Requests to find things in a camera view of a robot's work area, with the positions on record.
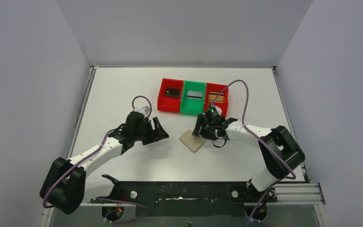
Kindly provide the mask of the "beige card holder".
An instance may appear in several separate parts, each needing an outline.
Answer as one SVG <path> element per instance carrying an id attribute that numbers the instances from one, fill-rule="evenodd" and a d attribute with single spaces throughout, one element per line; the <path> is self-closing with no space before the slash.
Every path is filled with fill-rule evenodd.
<path id="1" fill-rule="evenodd" d="M 201 137 L 194 137 L 192 130 L 186 130 L 180 137 L 179 141 L 188 148 L 192 153 L 195 153 L 205 143 Z"/>

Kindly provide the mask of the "silver credit card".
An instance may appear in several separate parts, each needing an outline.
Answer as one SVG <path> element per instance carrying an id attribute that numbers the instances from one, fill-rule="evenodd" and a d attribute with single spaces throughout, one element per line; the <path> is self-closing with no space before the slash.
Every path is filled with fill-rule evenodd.
<path id="1" fill-rule="evenodd" d="M 193 91 L 193 90 L 188 90 L 187 94 L 186 94 L 187 98 L 190 99 L 198 99 L 201 100 L 203 97 L 203 93 L 201 91 Z"/>

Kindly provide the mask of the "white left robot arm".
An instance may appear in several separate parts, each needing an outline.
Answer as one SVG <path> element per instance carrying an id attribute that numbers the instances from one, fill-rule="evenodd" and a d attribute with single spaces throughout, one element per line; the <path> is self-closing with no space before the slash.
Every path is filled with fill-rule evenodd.
<path id="1" fill-rule="evenodd" d="M 45 209 L 73 213 L 86 200 L 86 179 L 109 160 L 121 156 L 140 141 L 143 145 L 169 138 L 157 117 L 132 111 L 126 121 L 104 135 L 91 149 L 68 159 L 55 159 L 39 196 Z"/>

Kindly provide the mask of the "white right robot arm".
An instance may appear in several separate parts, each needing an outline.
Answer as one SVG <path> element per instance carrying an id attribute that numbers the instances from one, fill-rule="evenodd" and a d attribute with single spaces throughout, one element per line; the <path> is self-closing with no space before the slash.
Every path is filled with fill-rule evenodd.
<path id="1" fill-rule="evenodd" d="M 254 202 L 263 199 L 266 189 L 278 181 L 295 179 L 294 170 L 305 161 L 304 152 L 286 127 L 261 128 L 236 118 L 226 119 L 214 106 L 197 116 L 192 136 L 211 141 L 239 141 L 261 151 L 265 168 L 247 185 L 247 196 Z"/>

